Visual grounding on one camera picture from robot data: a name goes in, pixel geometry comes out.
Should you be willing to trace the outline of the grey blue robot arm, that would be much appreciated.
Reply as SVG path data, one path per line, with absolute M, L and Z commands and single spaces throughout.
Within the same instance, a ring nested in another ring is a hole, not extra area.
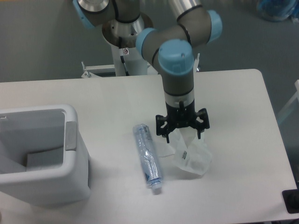
M 138 0 L 75 0 L 87 28 L 102 27 L 111 46 L 117 76 L 145 75 L 151 65 L 162 77 L 167 115 L 156 116 L 156 133 L 168 138 L 175 129 L 198 134 L 210 127 L 206 109 L 195 110 L 193 48 L 219 38 L 222 21 L 199 0 L 171 0 L 176 25 L 164 30 L 140 10 Z

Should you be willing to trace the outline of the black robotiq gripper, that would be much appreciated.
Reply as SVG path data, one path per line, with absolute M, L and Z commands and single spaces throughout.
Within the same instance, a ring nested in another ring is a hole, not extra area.
M 209 117 L 206 108 L 195 112 L 195 102 L 188 106 L 172 107 L 166 104 L 167 116 L 156 115 L 156 135 L 166 138 L 170 142 L 169 134 L 175 128 L 192 127 L 197 130 L 197 137 L 201 139 L 201 134 L 205 129 L 210 128 Z

